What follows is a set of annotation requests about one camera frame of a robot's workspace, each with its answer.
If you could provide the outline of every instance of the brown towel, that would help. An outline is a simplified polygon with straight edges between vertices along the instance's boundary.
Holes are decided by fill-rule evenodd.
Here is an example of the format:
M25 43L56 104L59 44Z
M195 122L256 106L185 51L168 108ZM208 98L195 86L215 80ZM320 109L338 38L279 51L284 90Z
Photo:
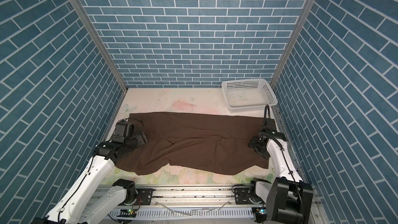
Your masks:
M196 113L132 113L129 122L143 129L148 142L116 167L137 175L154 173L168 163L224 175L236 175L253 165L266 169L268 160L248 147L262 121Z

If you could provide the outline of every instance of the metal rail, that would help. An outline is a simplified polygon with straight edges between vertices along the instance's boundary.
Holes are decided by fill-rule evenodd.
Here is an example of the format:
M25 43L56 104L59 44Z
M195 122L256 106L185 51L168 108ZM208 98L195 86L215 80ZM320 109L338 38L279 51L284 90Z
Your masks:
M115 63L112 61L112 58L109 55L101 38L99 37L93 23L91 22L86 11L84 10L82 3L80 2L80 0L68 0L68 1L72 5L72 7L75 10L80 21L82 21L83 26L86 28L88 34L90 35L91 39L93 40L93 43L96 45L99 52L102 54L102 58L105 60L106 64L109 66L109 69L111 70L113 76L116 78L116 80L119 83L120 87L122 88L123 92L127 92L126 83L124 82L121 74L117 70Z
M285 67L287 59L289 58L289 55L292 52L293 46L296 44L297 38L299 37L301 29L304 26L304 23L305 23L308 15L310 14L310 11L311 11L312 6L314 5L314 2L315 2L315 0L306 0L304 3L304 6L301 10L301 14L300 14L299 18L297 19L297 23L292 31L289 41L287 42L286 48L283 51L281 59L279 60L279 63L275 68L275 72L274 72L274 75L272 76L271 82L269 83L272 88L275 87L276 82L278 81L279 76L281 75L282 70Z

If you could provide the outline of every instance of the black cable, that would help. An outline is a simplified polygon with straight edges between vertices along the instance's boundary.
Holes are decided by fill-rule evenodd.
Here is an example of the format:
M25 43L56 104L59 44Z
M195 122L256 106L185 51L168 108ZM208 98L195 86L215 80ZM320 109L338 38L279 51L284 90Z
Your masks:
M242 195L248 195L248 196L250 196L250 194L248 194L248 193L234 192L234 187L241 187L241 186L242 186L242 188L245 188L245 189L250 188L249 186L244 185L244 184L236 184L236 185L232 186L231 191L232 191L234 194L238 194L238 195L240 195L240 196L242 196Z
M109 218L111 218L113 221L116 221L117 223L123 223L123 222L113 219L109 214L108 214L108 216L109 216Z
M139 195L140 196L140 204L138 205L138 208L137 208L137 210L136 210L136 212L140 209L140 207L141 207L141 195Z
M271 138L273 141L276 142L276 144L279 146L279 148L283 148L282 145L281 145L281 143L279 143L279 141L278 141L275 137L273 137L272 135L270 135L270 134L268 134L268 133L266 133L266 132L259 132L258 134L259 134L260 136L262 135L262 136L267 136L268 138Z
M267 111L268 111L268 118L271 118L271 111L269 110L269 105L266 105L264 109L264 119L263 119L263 126L267 126Z
M118 120L117 123L119 123L120 121L125 121L127 119L135 119L136 121L139 121L142 125L144 125L144 123L141 120L139 120L137 118L130 118L130 117L129 118L122 118L121 120Z
M283 159L285 160L287 169L289 170L289 174L292 176L293 181L295 182L296 189L297 189L297 195L298 195L298 197L300 198L300 205L301 205L301 207L302 207L302 211L304 211L304 205L302 204L302 200L301 200L301 195L300 195L299 187L297 186L297 182L296 182L295 178L293 177L293 171L290 170L289 165L287 164L285 154L283 153L284 150L285 150L285 149L284 149L283 147L281 147Z
M90 163L90 166L88 167L87 172L90 172L90 168L91 168L91 166L93 164L93 161L94 161L94 156L92 156L91 158L92 158L91 159L91 163ZM83 183L84 179L86 178L86 176L87 176L87 174L84 175L84 177L83 177L82 181L80 182L79 186L76 188L76 190L73 192L73 194L67 199L67 201L64 203L62 208L64 208L67 205L68 201L74 196L74 194L77 192L77 190L79 190L79 188L82 185L82 183ZM58 212L58 222L60 222L60 216L61 216L61 210Z

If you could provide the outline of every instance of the mounting plate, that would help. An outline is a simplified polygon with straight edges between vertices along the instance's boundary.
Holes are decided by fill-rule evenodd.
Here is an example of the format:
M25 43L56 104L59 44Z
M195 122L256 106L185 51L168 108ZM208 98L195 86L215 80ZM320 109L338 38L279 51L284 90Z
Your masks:
M141 206L150 205L150 202L152 200L153 189L135 189L135 190L137 192L137 199L139 199L141 196ZM127 208L129 207L128 205L124 205L123 203L119 204L119 206L126 206Z
M253 197L249 195L248 187L235 187L233 189L236 205L246 204L263 204L264 202L260 197Z

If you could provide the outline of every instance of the cable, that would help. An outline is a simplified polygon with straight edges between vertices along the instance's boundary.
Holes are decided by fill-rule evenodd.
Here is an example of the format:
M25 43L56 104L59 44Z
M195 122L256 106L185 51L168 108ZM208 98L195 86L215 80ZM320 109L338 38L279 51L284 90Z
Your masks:
M140 207L141 207L141 195L140 195L140 204L138 205L138 208L136 211L138 211L140 209Z
M90 166L88 167L88 170L87 170L88 173L90 172L90 168L91 168L91 166L92 166L92 164L93 164L94 156L92 156L91 158L92 158L92 159L91 159L91 163L90 163ZM80 182L79 186L76 188L76 190L73 192L73 194L67 199L67 201L64 203L64 205L62 206L62 208L64 208L64 207L67 205L68 201L74 196L74 194L77 192L77 190L79 190L79 188L80 188L80 186L82 185L82 183L83 183L84 179L86 178L86 176L87 176L87 173L84 175L84 177L83 177L82 181ZM61 209L60 209L59 212L58 212L58 222L60 222Z
M128 120L128 119L135 119L136 121L139 121L142 125L144 125L144 123L141 120L139 120L137 118L130 118L130 117L129 118L122 118L121 120L118 120L117 123L119 123L120 121Z
M111 218L113 221L116 221L117 223L124 223L123 221L122 222L120 222L120 221L118 221L118 220L115 220L115 219L113 219L109 214L108 214L108 216L109 216L109 218Z
M137 202L138 199L135 199L135 202L132 204L131 208L134 207L135 203Z
M279 143L279 141L274 136L272 136L266 132L259 132L258 135L263 135L263 136L267 136L268 138L271 138L273 141L276 142L276 144L279 146L279 148L283 148L281 143Z
M268 118L271 118L271 111L269 110L269 105L266 105L266 108L264 109L264 120L263 120L263 126L267 126L267 110L268 110Z
M233 191L234 187L239 187L239 186L244 186L244 187L247 187L247 188L249 187L249 186L244 185L244 184L235 184L234 186L232 186L231 190Z
M293 181L295 182L296 189L297 189L297 195L298 195L298 197L300 198L300 205L301 205L301 207L302 207L302 211L304 211L304 205L303 205L302 200L301 200L301 195L300 195L300 192L299 192L299 187L297 186L297 182L296 182L295 178L293 177L293 171L290 170L289 165L287 164L285 154L283 153L284 150L285 150L285 149L284 149L283 147L281 147L283 159L285 160L287 169L289 170L289 174L292 176Z

